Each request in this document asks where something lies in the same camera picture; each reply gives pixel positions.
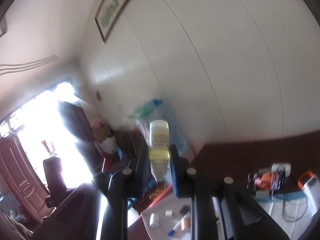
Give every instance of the ceiling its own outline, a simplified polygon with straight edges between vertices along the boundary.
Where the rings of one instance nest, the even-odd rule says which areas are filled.
[[[7,33],[0,37],[0,108],[24,84],[78,58],[93,2],[14,1],[5,15]]]

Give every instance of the wooden door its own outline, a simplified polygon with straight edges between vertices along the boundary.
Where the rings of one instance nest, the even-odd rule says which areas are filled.
[[[0,173],[17,200],[40,221],[52,209],[47,208],[44,200],[49,195],[35,171],[22,146],[14,135],[0,139]]]

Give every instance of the small plastic bottle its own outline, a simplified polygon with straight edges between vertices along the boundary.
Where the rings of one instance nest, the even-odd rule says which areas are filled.
[[[163,181],[170,158],[169,124],[166,121],[155,120],[150,123],[149,158],[152,175],[156,181]]]

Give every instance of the pink object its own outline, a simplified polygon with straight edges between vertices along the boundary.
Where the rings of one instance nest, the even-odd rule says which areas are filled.
[[[100,118],[94,118],[90,123],[93,129],[100,128],[102,124],[103,124],[103,120],[101,120]]]

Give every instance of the picture frame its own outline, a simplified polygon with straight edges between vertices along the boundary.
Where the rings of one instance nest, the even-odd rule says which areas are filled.
[[[110,29],[127,0],[102,0],[95,16],[103,42],[106,43]]]

